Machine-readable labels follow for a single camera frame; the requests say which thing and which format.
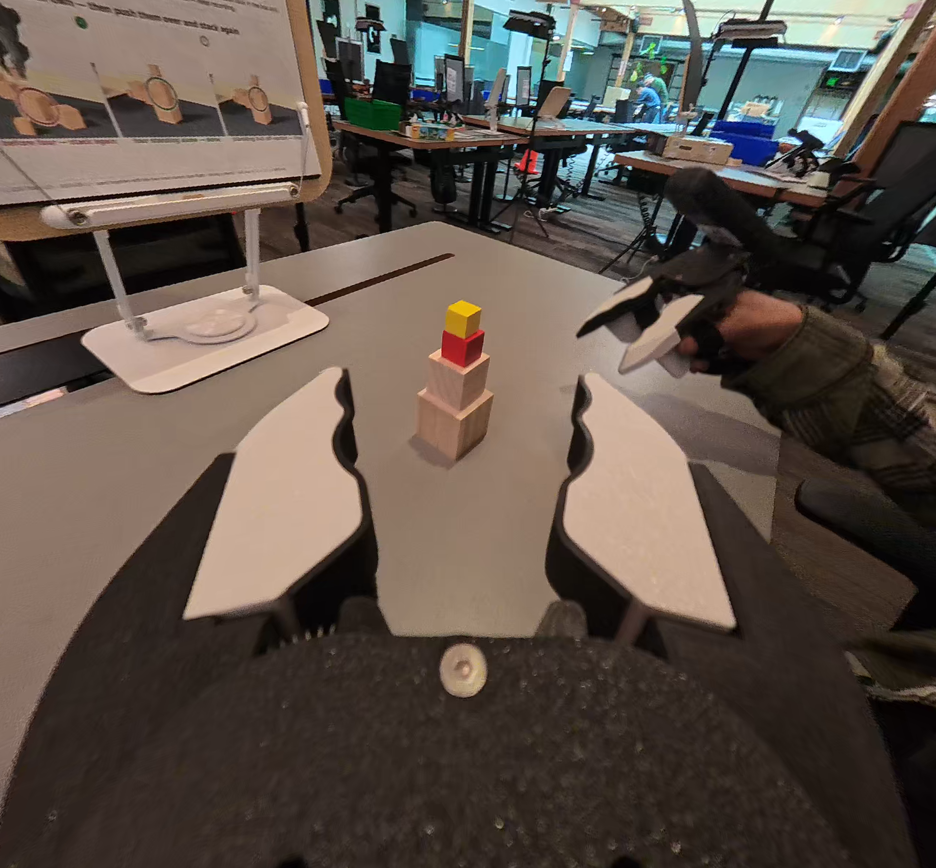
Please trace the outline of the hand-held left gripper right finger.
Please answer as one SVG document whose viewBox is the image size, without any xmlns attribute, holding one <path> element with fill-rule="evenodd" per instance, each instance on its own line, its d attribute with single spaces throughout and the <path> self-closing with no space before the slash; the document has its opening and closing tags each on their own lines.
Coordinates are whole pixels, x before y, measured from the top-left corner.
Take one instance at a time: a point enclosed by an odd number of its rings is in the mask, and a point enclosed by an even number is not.
<svg viewBox="0 0 936 868">
<path fill-rule="evenodd" d="M 582 609 L 588 636 L 637 641 L 651 620 L 729 633 L 737 619 L 688 458 L 596 373 L 573 398 L 568 475 L 546 546 L 546 579 Z"/>
</svg>

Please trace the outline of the person's right forearm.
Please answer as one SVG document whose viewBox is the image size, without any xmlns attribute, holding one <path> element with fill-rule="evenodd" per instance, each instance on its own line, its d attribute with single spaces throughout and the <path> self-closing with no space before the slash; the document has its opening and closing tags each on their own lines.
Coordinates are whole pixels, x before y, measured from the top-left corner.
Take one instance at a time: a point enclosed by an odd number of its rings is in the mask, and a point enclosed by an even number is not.
<svg viewBox="0 0 936 868">
<path fill-rule="evenodd" d="M 935 525 L 934 387 L 881 344 L 815 308 L 766 359 L 721 385 L 773 425 L 868 475 L 918 523 Z"/>
</svg>

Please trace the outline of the white sheet stand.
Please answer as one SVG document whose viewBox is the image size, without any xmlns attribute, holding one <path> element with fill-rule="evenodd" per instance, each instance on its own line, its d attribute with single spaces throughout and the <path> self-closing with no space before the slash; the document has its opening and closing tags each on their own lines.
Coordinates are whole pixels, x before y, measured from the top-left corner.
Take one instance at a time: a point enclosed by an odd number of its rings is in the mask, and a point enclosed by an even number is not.
<svg viewBox="0 0 936 868">
<path fill-rule="evenodd" d="M 121 321 L 87 331 L 81 344 L 140 394 L 167 394 L 312 336 L 329 325 L 320 310 L 260 281 L 260 213 L 298 202 L 312 148 L 309 105 L 297 102 L 301 160 L 297 181 L 224 186 L 189 193 L 123 196 L 43 207 L 40 219 L 59 230 L 90 231 Z M 234 289 L 149 314 L 134 311 L 111 246 L 111 230 L 211 212 L 240 211 L 245 230 L 245 277 Z"/>
</svg>

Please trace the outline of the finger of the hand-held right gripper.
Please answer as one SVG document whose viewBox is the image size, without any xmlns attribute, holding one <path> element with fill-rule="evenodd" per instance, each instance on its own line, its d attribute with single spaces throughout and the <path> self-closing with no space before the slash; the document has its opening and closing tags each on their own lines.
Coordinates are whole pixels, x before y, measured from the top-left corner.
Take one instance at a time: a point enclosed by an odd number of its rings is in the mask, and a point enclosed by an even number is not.
<svg viewBox="0 0 936 868">
<path fill-rule="evenodd" d="M 641 277 L 616 291 L 580 325 L 577 338 L 605 328 L 625 344 L 633 344 L 655 324 L 661 314 L 661 284 Z"/>
<path fill-rule="evenodd" d="M 660 362 L 664 356 L 671 354 L 683 339 L 677 327 L 704 302 L 704 299 L 702 294 L 694 293 L 669 301 L 657 320 L 626 347 L 618 367 L 619 373 L 623 375 L 651 362 Z"/>
</svg>

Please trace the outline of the person's right hand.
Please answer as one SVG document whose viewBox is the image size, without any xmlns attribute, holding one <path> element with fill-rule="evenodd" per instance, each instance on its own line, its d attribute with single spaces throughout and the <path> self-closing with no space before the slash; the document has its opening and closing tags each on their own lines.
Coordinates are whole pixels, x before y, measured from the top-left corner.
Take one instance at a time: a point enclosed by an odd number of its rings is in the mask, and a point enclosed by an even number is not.
<svg viewBox="0 0 936 868">
<path fill-rule="evenodd" d="M 683 337 L 676 352 L 693 372 L 735 373 L 776 352 L 803 321 L 800 305 L 745 289 L 716 319 Z"/>
</svg>

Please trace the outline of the black office chair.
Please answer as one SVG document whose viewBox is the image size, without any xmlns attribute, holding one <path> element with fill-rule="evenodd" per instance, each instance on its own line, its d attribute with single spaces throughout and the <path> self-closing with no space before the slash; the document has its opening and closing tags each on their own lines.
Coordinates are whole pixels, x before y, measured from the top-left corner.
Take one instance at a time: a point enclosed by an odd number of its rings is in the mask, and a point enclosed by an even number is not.
<svg viewBox="0 0 936 868">
<path fill-rule="evenodd" d="M 790 227 L 832 278 L 808 302 L 823 310 L 856 302 L 862 312 L 868 300 L 860 286 L 872 265 L 899 261 L 934 208 L 934 123 L 902 122 L 870 177 L 841 169 L 836 178 L 846 191 L 827 196 L 822 207 L 792 210 Z"/>
</svg>

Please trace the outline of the blue storage bins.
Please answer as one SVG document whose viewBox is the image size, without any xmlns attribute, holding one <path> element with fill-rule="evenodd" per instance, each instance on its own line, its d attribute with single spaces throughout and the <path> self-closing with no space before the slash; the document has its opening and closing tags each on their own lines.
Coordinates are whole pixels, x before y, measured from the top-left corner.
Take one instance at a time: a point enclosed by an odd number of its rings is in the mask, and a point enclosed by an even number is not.
<svg viewBox="0 0 936 868">
<path fill-rule="evenodd" d="M 720 140 L 733 146 L 731 157 L 743 164 L 763 167 L 778 151 L 774 140 L 775 126 L 760 120 L 716 120 L 709 131 L 711 140 Z"/>
</svg>

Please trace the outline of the green plastic bin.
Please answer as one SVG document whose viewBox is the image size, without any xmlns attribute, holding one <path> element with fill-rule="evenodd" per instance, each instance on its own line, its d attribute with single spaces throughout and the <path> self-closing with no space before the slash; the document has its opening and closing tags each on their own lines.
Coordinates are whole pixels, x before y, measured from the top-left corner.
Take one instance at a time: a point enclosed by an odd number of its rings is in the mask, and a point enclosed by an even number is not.
<svg viewBox="0 0 936 868">
<path fill-rule="evenodd" d="M 348 97 L 343 112 L 345 120 L 354 126 L 377 132 L 397 132 L 404 107 L 395 102 Z"/>
</svg>

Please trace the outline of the large wooden cube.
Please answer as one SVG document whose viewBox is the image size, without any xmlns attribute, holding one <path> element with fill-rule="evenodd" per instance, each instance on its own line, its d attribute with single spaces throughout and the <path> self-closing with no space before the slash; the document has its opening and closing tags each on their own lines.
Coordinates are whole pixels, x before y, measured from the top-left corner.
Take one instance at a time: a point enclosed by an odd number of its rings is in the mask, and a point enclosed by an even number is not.
<svg viewBox="0 0 936 868">
<path fill-rule="evenodd" d="M 415 435 L 450 461 L 458 461 L 485 439 L 494 394 L 485 390 L 460 410 L 446 406 L 429 393 L 416 394 Z"/>
</svg>

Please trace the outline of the dark framed board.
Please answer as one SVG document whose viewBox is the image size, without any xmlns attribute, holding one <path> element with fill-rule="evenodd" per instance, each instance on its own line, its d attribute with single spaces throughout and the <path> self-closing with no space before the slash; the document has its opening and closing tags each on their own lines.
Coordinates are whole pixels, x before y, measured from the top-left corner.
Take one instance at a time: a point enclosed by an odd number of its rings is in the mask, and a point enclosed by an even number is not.
<svg viewBox="0 0 936 868">
<path fill-rule="evenodd" d="M 690 112 L 695 110 L 701 91 L 704 69 L 703 40 L 698 26 L 696 8 L 692 0 L 682 0 L 682 8 L 688 30 L 689 50 L 686 55 L 683 73 L 680 116 L 688 116 Z"/>
</svg>

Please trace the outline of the cardboard box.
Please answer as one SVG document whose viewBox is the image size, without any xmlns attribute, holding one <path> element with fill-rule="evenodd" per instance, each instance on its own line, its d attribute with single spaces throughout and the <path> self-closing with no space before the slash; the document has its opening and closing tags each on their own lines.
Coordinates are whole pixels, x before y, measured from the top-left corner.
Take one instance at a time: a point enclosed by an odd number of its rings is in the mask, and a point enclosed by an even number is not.
<svg viewBox="0 0 936 868">
<path fill-rule="evenodd" d="M 729 141 L 675 134 L 665 139 L 659 156 L 666 160 L 683 160 L 721 167 L 731 160 L 733 149 L 734 145 Z"/>
</svg>

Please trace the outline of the medium wooden cube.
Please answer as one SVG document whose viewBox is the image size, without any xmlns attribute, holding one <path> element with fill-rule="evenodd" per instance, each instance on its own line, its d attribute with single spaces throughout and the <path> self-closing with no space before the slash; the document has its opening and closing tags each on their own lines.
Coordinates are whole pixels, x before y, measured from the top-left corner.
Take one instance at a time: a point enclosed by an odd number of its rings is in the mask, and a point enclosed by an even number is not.
<svg viewBox="0 0 936 868">
<path fill-rule="evenodd" d="M 462 411 L 485 394 L 488 368 L 489 355 L 485 352 L 462 367 L 445 359 L 438 349 L 428 357 L 426 394 L 443 406 Z"/>
</svg>

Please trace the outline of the small red cube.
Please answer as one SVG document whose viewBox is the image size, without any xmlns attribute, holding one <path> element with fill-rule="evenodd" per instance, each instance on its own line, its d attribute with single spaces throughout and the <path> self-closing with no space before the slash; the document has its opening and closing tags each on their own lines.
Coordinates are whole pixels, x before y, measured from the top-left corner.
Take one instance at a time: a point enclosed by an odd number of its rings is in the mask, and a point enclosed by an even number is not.
<svg viewBox="0 0 936 868">
<path fill-rule="evenodd" d="M 470 336 L 457 336 L 444 330 L 440 347 L 441 357 L 458 367 L 471 366 L 483 353 L 484 339 L 485 332 L 482 329 Z"/>
</svg>

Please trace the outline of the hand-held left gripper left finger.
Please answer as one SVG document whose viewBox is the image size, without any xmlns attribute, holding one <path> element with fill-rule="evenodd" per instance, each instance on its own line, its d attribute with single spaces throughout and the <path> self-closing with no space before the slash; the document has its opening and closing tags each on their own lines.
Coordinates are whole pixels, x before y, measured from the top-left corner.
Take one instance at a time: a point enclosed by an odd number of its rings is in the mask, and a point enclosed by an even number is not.
<svg viewBox="0 0 936 868">
<path fill-rule="evenodd" d="M 375 599 L 378 544 L 357 469 L 349 371 L 322 370 L 237 445 L 183 612 L 266 616 L 282 633 L 337 628 Z"/>
</svg>

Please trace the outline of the wooden office desk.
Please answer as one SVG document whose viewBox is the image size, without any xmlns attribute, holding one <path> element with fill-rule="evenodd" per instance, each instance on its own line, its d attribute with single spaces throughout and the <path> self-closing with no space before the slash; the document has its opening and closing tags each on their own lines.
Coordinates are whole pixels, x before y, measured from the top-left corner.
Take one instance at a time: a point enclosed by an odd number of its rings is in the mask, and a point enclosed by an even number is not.
<svg viewBox="0 0 936 868">
<path fill-rule="evenodd" d="M 788 204 L 802 208 L 821 208 L 828 205 L 826 192 L 816 190 L 804 183 L 793 182 L 782 176 L 757 172 L 726 164 L 699 163 L 692 160 L 666 159 L 647 151 L 618 153 L 613 165 L 627 169 L 631 175 L 653 174 L 670 177 L 686 169 L 700 168 L 717 175 L 733 190 L 755 200 L 776 204 Z"/>
<path fill-rule="evenodd" d="M 373 150 L 373 156 L 365 159 L 370 167 L 367 170 L 370 183 L 339 199 L 334 206 L 337 214 L 342 214 L 345 206 L 365 198 L 373 198 L 376 203 L 374 220 L 380 232 L 393 229 L 395 205 L 404 205 L 409 209 L 410 215 L 416 217 L 415 204 L 404 199 L 393 189 L 394 168 L 400 158 L 400 151 L 408 149 L 428 153 L 436 166 L 473 166 L 467 214 L 460 216 L 449 212 L 448 216 L 476 230 L 507 230 L 506 225 L 491 217 L 497 165 L 520 153 L 521 148 L 529 143 L 525 138 L 489 129 L 472 129 L 456 130 L 450 139 L 429 139 L 407 136 L 399 131 L 362 127 L 341 119 L 334 121 L 334 127 L 343 135 L 356 137 L 365 148 Z"/>
</svg>

